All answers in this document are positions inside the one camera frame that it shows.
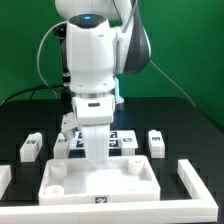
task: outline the white plastic block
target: white plastic block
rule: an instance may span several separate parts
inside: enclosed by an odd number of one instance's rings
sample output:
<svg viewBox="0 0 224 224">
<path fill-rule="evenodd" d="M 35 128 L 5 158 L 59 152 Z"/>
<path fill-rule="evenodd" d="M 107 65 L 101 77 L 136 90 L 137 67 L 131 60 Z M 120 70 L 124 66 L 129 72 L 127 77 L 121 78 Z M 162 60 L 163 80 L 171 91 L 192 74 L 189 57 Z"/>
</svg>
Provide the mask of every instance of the white plastic block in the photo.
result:
<svg viewBox="0 0 224 224">
<path fill-rule="evenodd" d="M 54 145 L 54 158 L 67 159 L 69 155 L 69 142 L 62 133 L 58 134 L 58 138 Z"/>
<path fill-rule="evenodd" d="M 152 158 L 165 158 L 165 144 L 160 131 L 149 131 L 148 143 Z"/>
<path fill-rule="evenodd" d="M 11 181 L 10 166 L 0 166 L 0 199 Z"/>
<path fill-rule="evenodd" d="M 134 156 L 135 149 L 138 148 L 134 131 L 120 131 L 121 137 L 121 155 Z"/>
<path fill-rule="evenodd" d="M 48 161 L 40 205 L 94 204 L 160 199 L 160 187 L 145 156 L 110 157 L 99 166 L 87 159 Z"/>
<path fill-rule="evenodd" d="M 78 123 L 73 112 L 65 114 L 62 119 L 61 132 L 68 139 L 71 140 L 75 136 L 75 129 Z"/>
<path fill-rule="evenodd" d="M 178 161 L 178 174 L 193 199 L 213 200 L 210 192 L 188 160 Z"/>
<path fill-rule="evenodd" d="M 42 147 L 42 134 L 30 134 L 20 149 L 21 162 L 34 162 Z"/>
</svg>

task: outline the black table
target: black table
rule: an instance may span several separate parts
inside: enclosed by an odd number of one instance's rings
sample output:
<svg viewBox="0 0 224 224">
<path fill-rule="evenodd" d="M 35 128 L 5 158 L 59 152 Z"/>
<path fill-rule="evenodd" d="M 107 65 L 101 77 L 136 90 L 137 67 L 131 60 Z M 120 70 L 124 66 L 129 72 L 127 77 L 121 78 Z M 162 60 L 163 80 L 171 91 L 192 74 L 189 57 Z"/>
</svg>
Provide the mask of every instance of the black table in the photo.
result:
<svg viewBox="0 0 224 224">
<path fill-rule="evenodd" d="M 0 165 L 11 165 L 12 180 L 0 206 L 38 204 L 38 191 L 46 161 L 60 132 L 62 115 L 71 105 L 60 100 L 13 101 L 0 110 Z M 161 200 L 187 199 L 177 175 L 177 161 L 188 159 L 219 206 L 224 223 L 224 135 L 190 103 L 180 98 L 129 98 L 118 105 L 111 130 L 135 130 L 161 187 Z M 147 133 L 162 132 L 165 159 L 151 159 Z M 34 163 L 21 163 L 19 150 L 29 134 L 41 132 L 43 147 Z"/>
</svg>

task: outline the white box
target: white box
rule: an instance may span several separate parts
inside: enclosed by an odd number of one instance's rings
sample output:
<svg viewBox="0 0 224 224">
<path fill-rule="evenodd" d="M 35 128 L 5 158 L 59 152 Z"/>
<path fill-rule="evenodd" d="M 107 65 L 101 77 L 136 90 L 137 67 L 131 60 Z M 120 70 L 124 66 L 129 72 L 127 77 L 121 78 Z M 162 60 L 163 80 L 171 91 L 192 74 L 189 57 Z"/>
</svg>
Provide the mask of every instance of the white box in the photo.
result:
<svg viewBox="0 0 224 224">
<path fill-rule="evenodd" d="M 50 160 L 39 191 L 40 205 L 159 199 L 160 187 L 145 156 L 109 157 L 98 166 L 85 158 Z"/>
</svg>

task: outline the white block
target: white block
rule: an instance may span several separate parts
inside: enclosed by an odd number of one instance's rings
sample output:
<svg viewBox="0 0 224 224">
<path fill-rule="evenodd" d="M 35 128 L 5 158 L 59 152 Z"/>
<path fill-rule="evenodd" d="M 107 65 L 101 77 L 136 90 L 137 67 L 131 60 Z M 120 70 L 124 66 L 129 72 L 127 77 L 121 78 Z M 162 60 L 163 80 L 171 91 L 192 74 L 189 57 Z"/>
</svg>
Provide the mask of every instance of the white block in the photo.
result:
<svg viewBox="0 0 224 224">
<path fill-rule="evenodd" d="M 42 134 L 30 134 L 20 149 L 21 162 L 35 162 L 42 147 Z"/>
<path fill-rule="evenodd" d="M 67 159 L 69 156 L 69 142 L 62 133 L 58 134 L 58 138 L 54 145 L 54 158 Z"/>
<path fill-rule="evenodd" d="M 121 155 L 134 156 L 135 149 L 138 148 L 138 142 L 134 131 L 118 131 L 121 136 Z"/>
<path fill-rule="evenodd" d="M 149 131 L 148 143 L 152 158 L 165 158 L 165 144 L 160 131 Z"/>
<path fill-rule="evenodd" d="M 0 199 L 11 181 L 10 166 L 0 166 Z"/>
<path fill-rule="evenodd" d="M 178 161 L 177 172 L 193 199 L 213 200 L 210 192 L 188 160 Z"/>
</svg>

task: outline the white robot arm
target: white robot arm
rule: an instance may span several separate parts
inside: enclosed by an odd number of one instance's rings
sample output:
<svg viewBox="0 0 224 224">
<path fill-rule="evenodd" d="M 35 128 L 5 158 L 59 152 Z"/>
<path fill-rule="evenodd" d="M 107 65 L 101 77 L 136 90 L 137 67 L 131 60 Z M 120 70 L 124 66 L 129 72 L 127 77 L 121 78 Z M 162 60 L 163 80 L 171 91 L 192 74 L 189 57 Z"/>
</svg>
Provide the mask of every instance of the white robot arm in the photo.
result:
<svg viewBox="0 0 224 224">
<path fill-rule="evenodd" d="M 83 133 L 85 154 L 92 163 L 109 155 L 109 131 L 115 100 L 111 91 L 119 74 L 138 73 L 149 62 L 150 44 L 142 26 L 137 0 L 56 0 L 68 21 L 64 67 L 71 75 L 73 111 L 64 118 L 62 133 L 71 140 Z M 109 21 L 121 20 L 111 28 Z"/>
</svg>

